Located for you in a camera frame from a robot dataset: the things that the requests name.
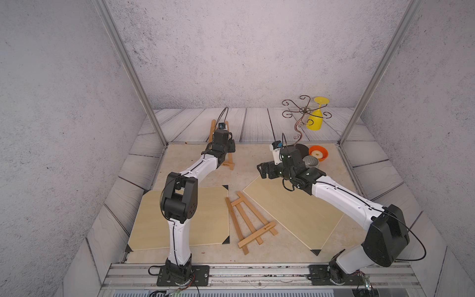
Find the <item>light wooden canvas board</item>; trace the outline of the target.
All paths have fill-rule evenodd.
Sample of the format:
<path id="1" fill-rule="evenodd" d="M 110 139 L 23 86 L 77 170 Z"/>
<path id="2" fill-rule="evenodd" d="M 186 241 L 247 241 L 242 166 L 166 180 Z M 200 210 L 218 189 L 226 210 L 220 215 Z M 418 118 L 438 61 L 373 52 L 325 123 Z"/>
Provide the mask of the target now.
<path id="1" fill-rule="evenodd" d="M 160 210 L 160 191 L 142 198 L 128 246 L 132 251 L 169 248 L 169 226 Z M 224 186 L 198 190 L 198 207 L 190 223 L 190 245 L 219 245 L 230 235 L 229 211 Z"/>
<path id="2" fill-rule="evenodd" d="M 282 183 L 281 178 L 258 177 L 244 193 L 318 256 L 343 213 L 305 191 L 288 191 Z"/>

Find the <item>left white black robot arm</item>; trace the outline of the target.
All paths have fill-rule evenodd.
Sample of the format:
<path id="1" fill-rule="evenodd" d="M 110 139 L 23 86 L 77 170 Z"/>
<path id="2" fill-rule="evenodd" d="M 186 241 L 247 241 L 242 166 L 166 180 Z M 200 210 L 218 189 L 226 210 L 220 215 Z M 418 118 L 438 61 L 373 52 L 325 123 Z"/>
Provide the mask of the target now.
<path id="1" fill-rule="evenodd" d="M 235 140 L 226 127 L 214 131 L 201 157 L 180 173 L 171 172 L 166 179 L 160 209 L 169 226 L 169 256 L 165 272 L 176 283 L 186 283 L 192 274 L 190 222 L 198 207 L 199 183 L 236 152 Z"/>

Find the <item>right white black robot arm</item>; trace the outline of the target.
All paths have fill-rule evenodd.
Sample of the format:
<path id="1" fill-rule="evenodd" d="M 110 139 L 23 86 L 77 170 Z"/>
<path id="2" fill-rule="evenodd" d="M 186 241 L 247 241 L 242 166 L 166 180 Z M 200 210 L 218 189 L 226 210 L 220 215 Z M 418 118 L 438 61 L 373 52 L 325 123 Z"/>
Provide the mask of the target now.
<path id="1" fill-rule="evenodd" d="M 299 189 L 324 200 L 367 232 L 362 244 L 344 249 L 331 259 L 327 270 L 332 283 L 343 285 L 364 267 L 373 264 L 389 267 L 400 260 L 400 254 L 415 234 L 406 225 L 399 207 L 372 202 L 341 186 L 322 170 L 307 167 L 295 146 L 275 141 L 270 150 L 273 161 L 257 166 L 261 178 L 289 181 L 291 191 Z"/>

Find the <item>grey striped ceramic mug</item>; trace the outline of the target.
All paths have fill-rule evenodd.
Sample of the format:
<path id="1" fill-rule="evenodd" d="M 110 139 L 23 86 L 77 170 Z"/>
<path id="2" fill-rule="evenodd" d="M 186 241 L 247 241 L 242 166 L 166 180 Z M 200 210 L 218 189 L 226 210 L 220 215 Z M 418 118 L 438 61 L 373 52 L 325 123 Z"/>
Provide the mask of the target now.
<path id="1" fill-rule="evenodd" d="M 303 162 L 306 166 L 306 168 L 318 168 L 319 167 L 319 159 L 312 156 L 312 155 L 307 155 L 303 158 Z"/>

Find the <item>orange bowl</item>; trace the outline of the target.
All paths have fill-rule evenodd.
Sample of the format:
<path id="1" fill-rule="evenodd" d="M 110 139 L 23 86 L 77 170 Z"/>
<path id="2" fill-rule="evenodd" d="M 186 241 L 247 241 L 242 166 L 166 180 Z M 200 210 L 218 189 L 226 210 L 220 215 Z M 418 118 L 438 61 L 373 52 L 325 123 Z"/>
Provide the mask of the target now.
<path id="1" fill-rule="evenodd" d="M 317 158 L 319 162 L 323 162 L 329 156 L 329 153 L 325 147 L 322 146 L 312 146 L 309 149 L 309 155 Z"/>

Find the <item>yellow plastic goblet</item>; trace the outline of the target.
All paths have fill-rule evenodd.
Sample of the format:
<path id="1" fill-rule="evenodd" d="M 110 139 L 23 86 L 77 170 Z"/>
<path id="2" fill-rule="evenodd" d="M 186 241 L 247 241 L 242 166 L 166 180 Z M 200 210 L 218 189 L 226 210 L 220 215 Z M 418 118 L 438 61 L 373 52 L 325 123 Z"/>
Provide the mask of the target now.
<path id="1" fill-rule="evenodd" d="M 306 127 L 311 131 L 318 131 L 321 129 L 324 119 L 329 119 L 332 117 L 331 112 L 323 111 L 329 103 L 330 100 L 326 97 L 315 97 L 314 101 L 318 104 L 316 109 L 313 109 L 307 120 Z"/>

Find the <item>brown metal scroll stand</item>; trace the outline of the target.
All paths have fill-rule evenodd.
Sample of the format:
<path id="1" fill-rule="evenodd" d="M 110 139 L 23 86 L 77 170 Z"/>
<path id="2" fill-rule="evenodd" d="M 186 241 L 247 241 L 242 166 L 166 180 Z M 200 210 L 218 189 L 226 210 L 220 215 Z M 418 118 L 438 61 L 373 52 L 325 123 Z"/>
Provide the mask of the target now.
<path id="1" fill-rule="evenodd" d="M 306 127 L 311 111 L 318 107 L 318 104 L 316 104 L 314 101 L 315 98 L 312 98 L 309 95 L 300 95 L 299 99 L 307 100 L 307 103 L 304 106 L 298 106 L 293 100 L 290 99 L 285 99 L 282 101 L 282 105 L 287 107 L 287 110 L 282 112 L 282 116 L 284 118 L 295 118 L 296 120 L 294 130 L 297 135 L 294 136 L 294 147 L 297 146 L 303 138 L 302 128 Z"/>

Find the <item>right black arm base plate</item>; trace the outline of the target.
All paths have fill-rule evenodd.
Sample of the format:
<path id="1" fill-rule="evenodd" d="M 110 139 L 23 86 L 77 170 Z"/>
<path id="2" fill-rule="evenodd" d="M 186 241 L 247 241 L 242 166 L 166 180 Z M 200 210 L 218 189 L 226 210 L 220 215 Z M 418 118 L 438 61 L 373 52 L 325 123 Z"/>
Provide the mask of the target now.
<path id="1" fill-rule="evenodd" d="M 313 286 L 357 286 L 364 284 L 364 277 L 360 271 L 345 274 L 340 269 L 333 269 L 329 265 L 310 265 L 307 279 Z"/>

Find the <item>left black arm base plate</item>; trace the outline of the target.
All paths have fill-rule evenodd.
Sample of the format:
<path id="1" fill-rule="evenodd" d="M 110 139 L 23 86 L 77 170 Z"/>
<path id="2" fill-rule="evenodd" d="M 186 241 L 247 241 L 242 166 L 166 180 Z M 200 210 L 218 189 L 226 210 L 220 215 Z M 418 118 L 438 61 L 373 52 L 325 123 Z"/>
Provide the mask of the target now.
<path id="1" fill-rule="evenodd" d="M 210 266 L 162 266 L 157 277 L 157 287 L 185 287 L 189 284 L 206 287 L 209 284 Z"/>

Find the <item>aluminium front rail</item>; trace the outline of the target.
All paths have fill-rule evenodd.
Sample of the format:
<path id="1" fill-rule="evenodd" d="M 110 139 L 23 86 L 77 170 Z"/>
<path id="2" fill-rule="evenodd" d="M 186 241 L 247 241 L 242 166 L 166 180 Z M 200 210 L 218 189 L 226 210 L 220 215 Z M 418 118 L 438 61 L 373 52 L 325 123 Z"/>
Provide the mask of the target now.
<path id="1" fill-rule="evenodd" d="M 325 265 L 211 264 L 191 284 L 179 288 L 159 281 L 151 264 L 114 264 L 101 297 L 423 297 L 422 286 L 409 264 L 371 266 L 335 285 Z"/>

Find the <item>left aluminium frame post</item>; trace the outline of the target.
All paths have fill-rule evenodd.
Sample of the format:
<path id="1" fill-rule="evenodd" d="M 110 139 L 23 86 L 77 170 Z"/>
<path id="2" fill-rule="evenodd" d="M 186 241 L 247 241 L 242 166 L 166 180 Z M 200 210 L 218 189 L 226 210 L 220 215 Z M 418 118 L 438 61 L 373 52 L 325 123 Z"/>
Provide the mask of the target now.
<path id="1" fill-rule="evenodd" d="M 115 21 L 113 20 L 113 16 L 108 8 L 106 1 L 104 0 L 93 0 L 93 4 L 96 7 L 96 10 L 105 26 L 108 36 L 118 54 L 122 66 L 132 83 L 132 86 L 138 96 L 138 99 L 147 115 L 147 118 L 150 120 L 150 123 L 153 127 L 153 130 L 158 135 L 160 142 L 167 147 L 168 141 L 160 127 L 160 124 L 157 120 L 157 117 L 152 109 L 152 105 L 148 99 L 148 96 L 145 92 L 145 89 L 138 77 L 138 74 L 134 68 L 134 65 L 131 61 L 130 56 L 127 53 L 127 49 L 124 45 L 124 42 L 120 36 L 118 28 L 116 27 Z"/>

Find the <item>aluminium frame post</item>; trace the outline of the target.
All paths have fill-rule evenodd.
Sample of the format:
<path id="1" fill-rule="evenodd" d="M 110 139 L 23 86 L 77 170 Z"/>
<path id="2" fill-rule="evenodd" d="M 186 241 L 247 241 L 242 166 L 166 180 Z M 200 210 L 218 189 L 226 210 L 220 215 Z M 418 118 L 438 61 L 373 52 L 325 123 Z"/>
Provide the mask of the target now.
<path id="1" fill-rule="evenodd" d="M 421 0 L 411 0 L 408 3 L 408 7 L 402 16 L 400 23 L 398 24 L 392 38 L 390 39 L 374 73 L 372 74 L 371 79 L 369 80 L 369 83 L 358 100 L 350 120 L 338 141 L 339 147 L 343 147 L 344 143 L 349 140 L 350 134 L 352 133 L 358 119 L 363 114 L 363 111 L 376 91 L 379 82 L 383 78 L 392 58 L 397 52 L 398 47 L 402 44 L 407 31 L 409 30 L 412 22 L 416 18 L 421 8 L 422 3 L 423 1 Z"/>
<path id="2" fill-rule="evenodd" d="M 93 0 L 93 4 L 96 7 L 96 10 L 105 26 L 108 36 L 118 54 L 122 66 L 132 83 L 132 86 L 138 96 L 138 99 L 147 115 L 147 118 L 150 120 L 150 123 L 153 127 L 153 130 L 158 135 L 160 142 L 167 147 L 168 141 L 160 127 L 160 124 L 157 120 L 157 117 L 152 109 L 152 105 L 148 99 L 148 96 L 145 92 L 145 89 L 138 77 L 138 74 L 134 68 L 134 65 L 131 61 L 130 56 L 127 53 L 127 49 L 124 45 L 124 42 L 120 36 L 118 28 L 116 27 L 115 21 L 113 20 L 113 16 L 108 8 L 106 1 L 104 0 Z"/>

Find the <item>right aluminium frame post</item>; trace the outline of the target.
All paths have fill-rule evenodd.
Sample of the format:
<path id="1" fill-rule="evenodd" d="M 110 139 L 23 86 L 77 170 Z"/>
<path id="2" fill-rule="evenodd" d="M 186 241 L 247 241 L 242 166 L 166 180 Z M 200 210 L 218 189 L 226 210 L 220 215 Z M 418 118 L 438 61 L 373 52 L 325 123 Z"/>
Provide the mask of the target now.
<path id="1" fill-rule="evenodd" d="M 379 82 L 383 78 L 392 58 L 397 52 L 398 47 L 402 44 L 407 31 L 409 30 L 412 22 L 416 18 L 421 8 L 422 3 L 423 1 L 421 0 L 411 0 L 408 3 L 408 7 L 402 16 L 400 23 L 398 24 L 392 38 L 390 39 L 374 73 L 372 74 L 371 79 L 369 80 L 369 83 L 358 100 L 350 120 L 338 141 L 339 147 L 343 147 L 344 143 L 349 140 L 350 134 L 352 133 L 358 119 L 363 114 L 363 111 L 376 91 Z"/>

